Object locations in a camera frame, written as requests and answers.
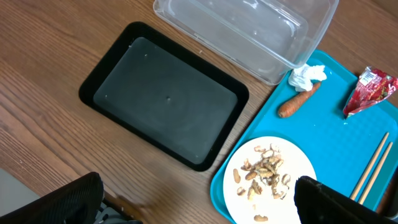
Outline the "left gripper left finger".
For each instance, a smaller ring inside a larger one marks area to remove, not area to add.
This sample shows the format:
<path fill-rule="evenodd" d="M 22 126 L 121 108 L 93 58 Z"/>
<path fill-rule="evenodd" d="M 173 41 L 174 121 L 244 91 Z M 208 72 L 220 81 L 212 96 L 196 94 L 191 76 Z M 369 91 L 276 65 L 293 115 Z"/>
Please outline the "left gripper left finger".
<path fill-rule="evenodd" d="M 103 181 L 99 173 L 90 172 L 3 215 L 1 224 L 92 224 L 103 199 Z"/>

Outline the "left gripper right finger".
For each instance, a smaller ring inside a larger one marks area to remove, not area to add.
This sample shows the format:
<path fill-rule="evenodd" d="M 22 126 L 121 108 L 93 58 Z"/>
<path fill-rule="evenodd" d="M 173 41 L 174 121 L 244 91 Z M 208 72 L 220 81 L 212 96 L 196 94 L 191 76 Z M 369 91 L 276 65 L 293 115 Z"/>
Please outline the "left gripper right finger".
<path fill-rule="evenodd" d="M 294 202 L 301 224 L 396 224 L 309 176 L 296 181 Z"/>

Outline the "wooden chopstick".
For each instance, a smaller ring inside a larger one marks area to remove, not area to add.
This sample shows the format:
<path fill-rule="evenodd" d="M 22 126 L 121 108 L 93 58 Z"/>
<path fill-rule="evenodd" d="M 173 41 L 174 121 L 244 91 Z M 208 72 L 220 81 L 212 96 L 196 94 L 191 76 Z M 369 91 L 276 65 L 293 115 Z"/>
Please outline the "wooden chopstick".
<path fill-rule="evenodd" d="M 368 178 L 368 175 L 369 175 L 371 169 L 373 168 L 373 166 L 374 166 L 374 164 L 375 164 L 377 158 L 379 157 L 379 154 L 380 154 L 380 152 L 381 152 L 381 149 L 384 147 L 384 144 L 385 144 L 385 142 L 386 142 L 386 140 L 387 140 L 388 137 L 389 137 L 389 133 L 386 133 L 386 134 L 384 135 L 384 137 L 382 138 L 381 142 L 379 143 L 379 145 L 378 145 L 378 147 L 377 147 L 375 153 L 373 154 L 371 160 L 369 161 L 368 165 L 366 166 L 366 169 L 364 170 L 364 172 L 363 172 L 363 174 L 362 174 L 360 180 L 358 181 L 356 187 L 355 187 L 354 190 L 353 190 L 353 193 L 352 193 L 351 196 L 350 196 L 350 199 L 351 199 L 351 200 L 355 200 L 356 197 L 358 196 L 359 191 L 361 190 L 361 188 L 362 188 L 362 186 L 363 186 L 365 180 Z"/>
<path fill-rule="evenodd" d="M 361 197 L 360 197 L 360 199 L 358 201 L 359 204 L 362 205 L 364 203 L 364 201 L 366 200 L 370 190 L 372 189 L 372 187 L 373 187 L 373 185 L 374 185 L 374 183 L 375 183 L 375 181 L 376 181 L 376 179 L 377 179 L 377 177 L 378 177 L 378 175 L 379 175 L 379 173 L 380 173 L 380 171 L 381 171 L 381 169 L 382 169 L 382 167 L 383 167 L 383 165 L 385 163 L 385 160 L 386 160 L 387 156 L 389 155 L 389 152 L 390 152 L 390 150 L 392 148 L 392 145 L 393 145 L 393 142 L 390 142 L 388 144 L 386 150 L 384 151 L 384 154 L 382 155 L 379 163 L 377 164 L 377 166 L 376 166 L 376 168 L 375 168 L 375 170 L 374 170 L 374 172 L 373 172 L 373 174 L 372 174 L 372 176 L 371 176 L 366 188 L 363 191 L 363 194 L 361 195 Z"/>

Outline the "red snack wrapper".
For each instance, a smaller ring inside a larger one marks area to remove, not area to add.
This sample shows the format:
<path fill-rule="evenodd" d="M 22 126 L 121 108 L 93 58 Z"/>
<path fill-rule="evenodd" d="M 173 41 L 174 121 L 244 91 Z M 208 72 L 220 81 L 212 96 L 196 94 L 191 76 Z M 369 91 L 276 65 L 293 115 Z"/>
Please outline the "red snack wrapper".
<path fill-rule="evenodd" d="M 366 67 L 343 108 L 346 118 L 372 107 L 397 90 L 397 78 L 378 68 Z"/>

